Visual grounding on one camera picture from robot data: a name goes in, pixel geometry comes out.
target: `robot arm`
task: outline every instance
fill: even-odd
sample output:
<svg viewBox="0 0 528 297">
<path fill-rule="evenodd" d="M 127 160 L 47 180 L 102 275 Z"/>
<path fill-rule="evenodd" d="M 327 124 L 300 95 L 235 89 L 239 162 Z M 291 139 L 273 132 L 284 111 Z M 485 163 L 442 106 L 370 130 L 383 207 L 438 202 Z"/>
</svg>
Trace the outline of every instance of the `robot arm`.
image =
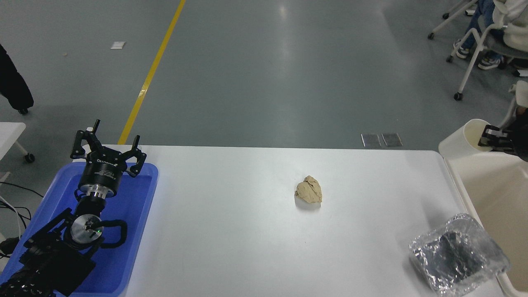
<svg viewBox="0 0 528 297">
<path fill-rule="evenodd" d="M 95 136 L 99 122 L 91 131 L 77 131 L 73 144 L 70 157 L 86 159 L 74 212 L 65 209 L 24 243 L 27 250 L 20 257 L 24 266 L 0 285 L 0 297 L 48 297 L 55 296 L 54 291 L 69 296 L 95 268 L 91 257 L 99 248 L 117 248 L 126 241 L 126 222 L 101 220 L 101 212 L 106 199 L 117 194 L 123 173 L 136 177 L 147 155 L 138 149 L 139 136 L 128 152 L 102 146 Z M 83 140 L 90 145 L 88 154 L 81 146 Z M 132 157 L 136 164 L 128 168 L 126 161 Z M 106 243 L 103 231 L 112 227 L 120 227 L 120 239 Z"/>
<path fill-rule="evenodd" d="M 516 155 L 528 162 L 528 83 L 519 81 L 510 92 L 515 98 L 499 127 L 486 125 L 478 145 Z"/>
</svg>

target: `yellow floor line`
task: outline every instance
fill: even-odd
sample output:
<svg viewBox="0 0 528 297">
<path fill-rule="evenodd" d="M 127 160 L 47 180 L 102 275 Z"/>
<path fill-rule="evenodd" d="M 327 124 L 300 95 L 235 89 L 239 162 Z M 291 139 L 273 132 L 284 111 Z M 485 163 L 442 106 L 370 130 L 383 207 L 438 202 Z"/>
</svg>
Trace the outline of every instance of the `yellow floor line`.
<svg viewBox="0 0 528 297">
<path fill-rule="evenodd" d="M 169 39 L 171 38 L 172 31 L 174 30 L 174 26 L 176 25 L 176 22 L 178 21 L 178 18 L 180 17 L 180 14 L 183 9 L 183 5 L 185 5 L 185 0 L 181 0 L 180 4 L 178 5 L 178 9 L 176 9 L 176 13 L 174 14 L 171 24 L 169 25 L 167 29 L 167 33 L 165 33 L 165 37 L 163 38 L 162 45 L 159 46 L 158 53 L 156 54 L 156 57 L 154 58 L 154 62 L 152 62 L 152 66 L 150 67 L 150 70 L 148 71 L 147 78 L 145 78 L 145 82 L 143 83 L 143 86 L 141 87 L 141 91 L 139 92 L 139 95 L 137 96 L 136 103 L 134 104 L 134 107 L 132 108 L 132 111 L 130 112 L 130 115 L 128 116 L 127 123 L 125 124 L 125 128 L 123 128 L 123 132 L 121 133 L 121 137 L 119 137 L 119 141 L 117 142 L 117 144 L 125 144 L 127 141 L 128 135 L 130 134 L 130 130 L 132 129 L 132 126 L 134 125 L 134 121 L 136 120 L 137 113 L 139 112 L 139 109 L 141 108 L 141 104 L 143 103 L 143 99 L 145 99 L 145 95 L 147 94 L 148 87 L 150 86 L 150 82 L 152 81 L 152 77 L 154 77 L 154 74 L 156 73 L 156 69 L 158 68 L 159 61 L 162 59 L 163 52 L 165 52 L 167 43 Z"/>
</svg>

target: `blue plastic tray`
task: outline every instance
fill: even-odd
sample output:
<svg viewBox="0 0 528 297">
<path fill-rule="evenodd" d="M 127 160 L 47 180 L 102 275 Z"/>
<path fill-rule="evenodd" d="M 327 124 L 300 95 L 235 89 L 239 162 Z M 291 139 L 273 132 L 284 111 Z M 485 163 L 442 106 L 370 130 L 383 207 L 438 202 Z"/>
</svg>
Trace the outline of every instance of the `blue plastic tray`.
<svg viewBox="0 0 528 297">
<path fill-rule="evenodd" d="M 13 273 L 22 268 L 18 259 L 26 251 L 23 243 L 30 236 L 65 208 L 75 210 L 77 201 L 73 192 L 81 179 L 85 164 L 74 162 L 59 170 L 4 272 L 0 275 L 0 283 L 7 281 Z M 101 219 L 124 220 L 128 225 L 127 240 L 117 248 L 100 248 L 92 257 L 92 260 L 96 262 L 95 269 L 70 296 L 113 297 L 118 296 L 126 288 L 132 274 L 157 180 L 158 169 L 150 163 L 145 163 L 141 173 L 135 178 L 131 178 L 126 173 L 123 174 L 118 193 L 107 199 Z M 103 236 L 105 242 L 116 242 L 119 239 L 119 228 L 106 228 Z"/>
</svg>

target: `white jacket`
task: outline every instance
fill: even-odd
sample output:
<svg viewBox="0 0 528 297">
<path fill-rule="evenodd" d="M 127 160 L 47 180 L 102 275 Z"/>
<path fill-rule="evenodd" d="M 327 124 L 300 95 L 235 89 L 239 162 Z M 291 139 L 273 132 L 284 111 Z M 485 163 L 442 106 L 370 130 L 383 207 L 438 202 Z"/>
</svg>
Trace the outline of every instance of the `white jacket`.
<svg viewBox="0 0 528 297">
<path fill-rule="evenodd" d="M 506 0 L 508 13 L 504 17 L 504 43 L 511 48 L 528 52 L 528 0 Z M 493 11 L 493 21 L 498 19 L 498 9 Z"/>
</svg>

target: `clear plastic bag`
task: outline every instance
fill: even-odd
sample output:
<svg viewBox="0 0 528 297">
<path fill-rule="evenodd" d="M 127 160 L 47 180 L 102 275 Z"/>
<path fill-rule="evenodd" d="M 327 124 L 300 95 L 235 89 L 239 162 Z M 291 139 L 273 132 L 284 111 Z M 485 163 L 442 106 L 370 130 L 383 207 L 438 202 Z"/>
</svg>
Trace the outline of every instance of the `clear plastic bag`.
<svg viewBox="0 0 528 297">
<path fill-rule="evenodd" d="M 501 248 L 468 214 L 418 236 L 409 248 L 415 266 L 442 296 L 467 294 L 510 268 Z"/>
</svg>

